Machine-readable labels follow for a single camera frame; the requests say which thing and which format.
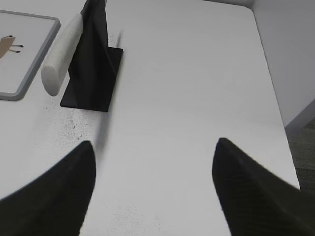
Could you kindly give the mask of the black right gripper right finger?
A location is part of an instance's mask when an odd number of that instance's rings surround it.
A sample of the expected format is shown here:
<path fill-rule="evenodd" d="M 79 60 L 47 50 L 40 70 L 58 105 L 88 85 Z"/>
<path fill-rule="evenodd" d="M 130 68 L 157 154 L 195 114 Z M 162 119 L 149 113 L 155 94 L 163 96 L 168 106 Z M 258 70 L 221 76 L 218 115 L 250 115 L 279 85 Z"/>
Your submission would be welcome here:
<path fill-rule="evenodd" d="M 313 236 L 315 198 L 219 138 L 212 178 L 233 236 Z"/>

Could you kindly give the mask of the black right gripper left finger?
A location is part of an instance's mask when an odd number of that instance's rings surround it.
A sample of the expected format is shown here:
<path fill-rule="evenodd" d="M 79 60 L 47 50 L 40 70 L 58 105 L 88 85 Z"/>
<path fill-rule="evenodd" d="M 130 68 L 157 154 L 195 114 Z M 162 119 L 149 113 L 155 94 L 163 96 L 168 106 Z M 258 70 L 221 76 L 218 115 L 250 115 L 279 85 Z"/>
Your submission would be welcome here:
<path fill-rule="evenodd" d="M 96 180 L 95 153 L 83 141 L 41 176 L 0 201 L 2 236 L 77 236 Z"/>

